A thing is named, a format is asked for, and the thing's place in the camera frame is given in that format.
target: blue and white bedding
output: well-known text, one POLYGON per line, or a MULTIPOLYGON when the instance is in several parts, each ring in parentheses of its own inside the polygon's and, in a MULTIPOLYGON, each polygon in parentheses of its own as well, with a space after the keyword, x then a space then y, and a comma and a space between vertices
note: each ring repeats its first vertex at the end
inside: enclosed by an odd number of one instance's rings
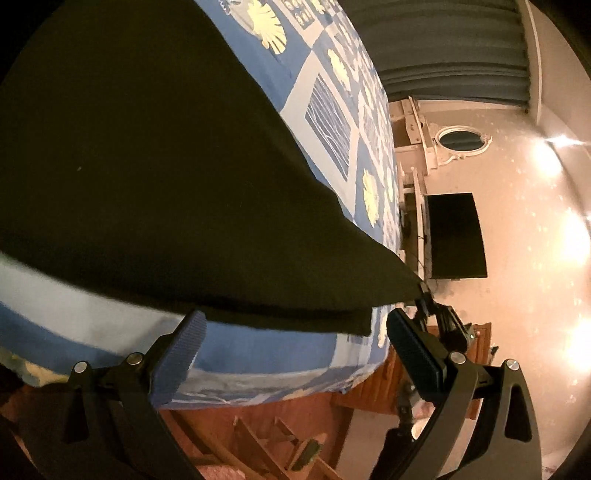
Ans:
MULTIPOLYGON (((290 127, 318 181, 337 194, 343 214, 398 252, 388 102, 338 3, 196 2, 290 127)), ((387 357, 390 309, 374 309, 367 338, 209 322, 187 379, 168 406, 242 406, 345 391, 387 357)), ((65 378, 81 359, 102 367, 145 352, 180 320, 74 288, 0 255, 0 362, 29 383, 65 378)))

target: television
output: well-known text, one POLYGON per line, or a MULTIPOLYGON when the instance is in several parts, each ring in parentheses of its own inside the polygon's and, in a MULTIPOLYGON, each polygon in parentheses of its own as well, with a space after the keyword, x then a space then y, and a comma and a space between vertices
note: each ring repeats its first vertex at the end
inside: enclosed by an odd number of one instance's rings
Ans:
POLYGON ((425 195, 427 274, 430 278, 484 278, 486 258, 471 193, 425 195))

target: bright light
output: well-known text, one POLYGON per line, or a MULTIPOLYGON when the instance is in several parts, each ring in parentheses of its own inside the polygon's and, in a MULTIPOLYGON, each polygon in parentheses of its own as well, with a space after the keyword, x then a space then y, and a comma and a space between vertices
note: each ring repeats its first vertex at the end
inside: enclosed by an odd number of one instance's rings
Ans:
POLYGON ((546 141, 556 145, 557 148, 569 147, 571 145, 585 145, 585 142, 581 142, 579 140, 573 140, 573 139, 567 137, 566 135, 560 135, 559 137, 548 138, 546 141))
POLYGON ((570 345, 566 355, 570 363, 578 370, 591 372, 591 320, 583 319, 571 333, 570 345))
POLYGON ((556 177, 562 173, 562 163, 556 152, 544 141, 536 142, 534 157, 538 169, 547 177, 556 177))
POLYGON ((583 265, 591 252, 591 238, 589 238, 589 231, 583 217, 569 208, 562 229, 564 259, 583 265))

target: dark gray curtain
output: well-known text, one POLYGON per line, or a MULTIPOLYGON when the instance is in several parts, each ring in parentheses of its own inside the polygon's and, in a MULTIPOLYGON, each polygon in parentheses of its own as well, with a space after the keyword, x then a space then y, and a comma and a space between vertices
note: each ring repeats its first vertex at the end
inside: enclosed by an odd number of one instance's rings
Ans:
POLYGON ((515 0, 341 0, 389 101, 526 107, 530 73, 515 0))

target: wall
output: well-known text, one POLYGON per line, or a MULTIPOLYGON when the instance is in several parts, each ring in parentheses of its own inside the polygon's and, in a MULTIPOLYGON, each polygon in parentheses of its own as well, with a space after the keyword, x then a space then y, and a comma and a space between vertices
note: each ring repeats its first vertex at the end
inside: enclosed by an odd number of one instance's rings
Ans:
MULTIPOLYGON (((549 138, 565 135, 591 141, 591 79, 560 31, 530 4, 539 51, 528 45, 530 59, 541 64, 541 107, 538 125, 549 138)), ((591 213, 591 146, 556 149, 569 172, 584 209, 591 213)))
MULTIPOLYGON (((543 454, 574 443, 591 416, 589 233, 554 151, 521 111, 423 111, 439 126, 493 136, 488 150, 432 170, 427 193, 472 192, 488 278, 433 282, 464 322, 492 322, 495 363, 516 358, 534 401, 543 454)), ((473 423, 444 471, 459 464, 473 423)), ((366 480, 390 424, 356 411, 338 470, 366 480)))

